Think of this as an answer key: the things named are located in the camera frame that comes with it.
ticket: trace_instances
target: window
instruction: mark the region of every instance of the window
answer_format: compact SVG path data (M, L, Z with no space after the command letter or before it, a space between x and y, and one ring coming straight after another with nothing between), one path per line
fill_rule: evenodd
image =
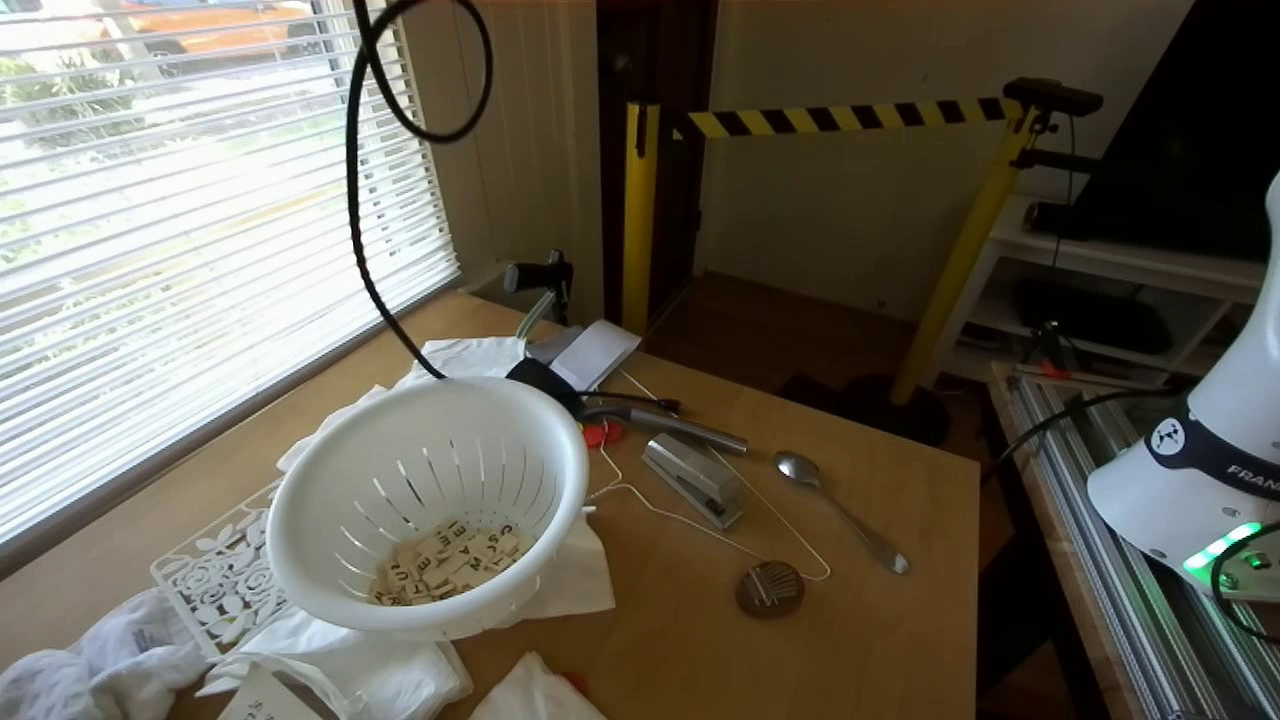
M343 216L351 49L328 0L0 0L2 572L376 330ZM361 138L367 266L408 308L454 276L430 157L371 85Z

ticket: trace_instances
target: metal spoon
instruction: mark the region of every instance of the metal spoon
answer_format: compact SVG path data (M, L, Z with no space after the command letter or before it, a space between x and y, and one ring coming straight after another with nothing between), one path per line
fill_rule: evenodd
M891 577L908 577L912 559L891 546L882 541L870 524L863 524L861 518L851 518L844 503L835 503L822 485L818 485L818 470L800 455L800 453L775 453L775 472L808 494L814 494L818 502L829 502L851 530L854 537L863 541L863 547L891 572Z

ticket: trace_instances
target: caution tape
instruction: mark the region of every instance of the caution tape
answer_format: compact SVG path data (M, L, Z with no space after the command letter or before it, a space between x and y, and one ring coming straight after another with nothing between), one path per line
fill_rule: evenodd
M1014 100L977 97L977 100L923 100L923 105L682 113L676 126L705 139L730 139L730 138L822 138L822 133L998 126L1019 113L1023 105Z

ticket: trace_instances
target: white robot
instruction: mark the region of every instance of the white robot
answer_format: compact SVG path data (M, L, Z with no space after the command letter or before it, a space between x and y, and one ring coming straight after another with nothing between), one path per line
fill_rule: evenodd
M1280 522L1280 176L1262 204L1272 266L1242 332L1147 441L1086 476L1096 513L1202 591L1216 558ZM1280 603L1280 531L1232 553L1220 591Z

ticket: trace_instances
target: wooden table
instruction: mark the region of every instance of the wooden table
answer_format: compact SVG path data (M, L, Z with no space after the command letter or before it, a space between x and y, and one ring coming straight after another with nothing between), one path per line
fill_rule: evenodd
M448 298L410 312L410 335L502 335L513 312ZM0 660L74 641L100 612L146 590L146 559L273 479L277 455L367 386L402 376L402 353L379 335L302 387L269 404L219 441L194 447L152 490L74 531L56 553L0 583ZM580 681L609 717L972 717L977 710L977 466L882 436L705 372L630 357L615 376L676 397L692 419L750 445L737 462L747 513L730 546L639 507L628 494L597 502L590 530L610 563L615 609L598 618L527 621L461 641L475 694L469 710L523 658L541 651ZM610 447L622 479L653 503L682 513L676 494L639 466L642 436ZM775 479L768 455L797 447L829 472L829 494L882 530L912 577L881 572L851 530L814 496ZM610 470L590 455L590 490ZM800 612L747 621L730 603L750 558L792 559L810 579Z

